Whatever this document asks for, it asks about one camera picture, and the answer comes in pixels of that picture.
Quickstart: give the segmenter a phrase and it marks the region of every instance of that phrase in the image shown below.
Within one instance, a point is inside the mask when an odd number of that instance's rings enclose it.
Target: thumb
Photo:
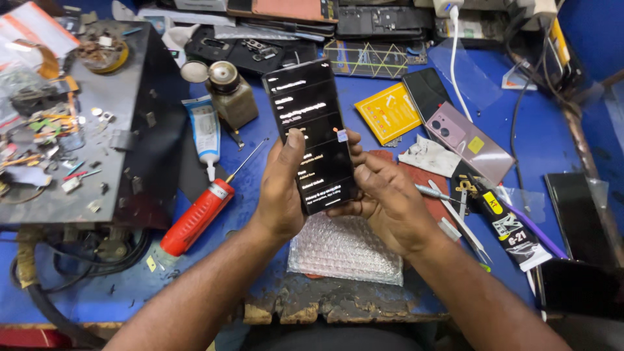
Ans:
[[[384,207],[392,205],[403,198],[401,193],[379,174],[371,171],[366,165],[361,164],[355,168],[355,181],[360,189],[375,198]]]
[[[288,183],[295,179],[297,170],[303,161],[305,147],[303,133],[297,128],[291,128],[288,131],[286,144],[284,144],[280,154],[277,156],[277,160],[271,166],[271,173],[275,178],[283,179]]]

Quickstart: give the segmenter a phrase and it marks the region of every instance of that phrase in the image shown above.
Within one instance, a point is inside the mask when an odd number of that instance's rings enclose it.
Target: bubble wrap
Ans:
[[[356,216],[308,218],[290,242],[288,271],[403,286],[402,258]]]

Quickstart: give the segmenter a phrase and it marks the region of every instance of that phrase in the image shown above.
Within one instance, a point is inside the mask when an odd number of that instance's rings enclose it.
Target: red screwdriver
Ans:
[[[215,179],[208,189],[184,212],[160,241],[160,247],[166,253],[178,257],[193,245],[199,235],[203,233],[234,196],[234,188],[230,186],[230,182],[234,179],[236,173],[243,168],[254,152],[268,139],[262,140],[240,167],[225,179],[225,182],[222,179]]]

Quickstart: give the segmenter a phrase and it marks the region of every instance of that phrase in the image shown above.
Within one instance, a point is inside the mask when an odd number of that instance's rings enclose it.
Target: blue work table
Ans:
[[[499,85],[511,63],[498,52],[469,51],[469,56]],[[434,67],[411,66],[410,72]],[[233,172],[253,148],[264,138],[270,142],[262,146],[245,168],[236,175],[232,186],[236,195],[222,213],[181,258],[172,260],[158,251],[162,233],[152,234],[152,246],[134,267],[120,274],[86,280],[59,294],[52,295],[57,308],[72,321],[78,323],[123,322],[131,318],[159,290],[184,272],[195,262],[215,250],[232,230],[241,229],[251,217],[258,203],[260,178],[265,168],[266,156],[278,138],[275,120],[269,100],[260,80],[249,78],[260,115],[240,129],[245,148],[238,146],[222,132],[222,155],[220,164],[227,172]],[[449,95],[456,106],[459,101],[452,85],[442,77]],[[398,81],[337,77],[339,100],[345,124],[362,135],[364,150],[384,149],[397,155],[416,141],[417,134],[426,136],[422,126],[406,133],[397,148],[383,148],[369,127],[355,110],[354,104],[396,84]],[[191,96],[206,94],[203,84],[191,87]],[[503,91],[502,97],[480,112],[471,101],[466,100],[474,123],[507,151],[510,151],[509,134],[514,104],[519,91]],[[549,172],[571,172],[580,169],[565,118],[557,105],[539,92],[526,93],[518,116],[515,145],[527,190],[545,194],[546,221],[539,227],[560,247],[563,241],[557,225],[552,204],[544,184],[543,175]],[[507,187],[517,187],[512,169],[504,179]],[[190,202],[178,192],[175,218],[179,217]],[[529,305],[534,298],[526,275],[503,251],[489,224],[480,215],[466,217],[467,225],[483,243],[490,255],[492,275],[502,281]],[[462,245],[473,255],[466,245]],[[16,245],[0,244],[0,323],[43,324],[47,320],[39,313],[25,292],[13,287],[8,280],[8,267],[15,256]],[[165,271],[151,272],[145,263],[154,255]],[[52,268],[52,252],[44,245],[37,247],[37,269],[44,287],[59,284],[62,280]],[[432,290],[413,270],[405,272],[404,287],[357,282],[346,279],[311,279],[302,274],[286,272],[288,245],[284,246],[270,262],[259,279],[253,283],[245,299],[245,318],[249,323],[268,323],[276,312],[283,323],[310,322],[323,315],[330,322],[369,322],[371,320],[425,321],[447,317],[446,309]]]

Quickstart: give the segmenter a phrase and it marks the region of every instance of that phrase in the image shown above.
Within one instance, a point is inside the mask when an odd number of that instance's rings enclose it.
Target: pink smartphone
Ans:
[[[469,166],[498,185],[514,158],[448,102],[436,111],[425,128],[460,155]]]

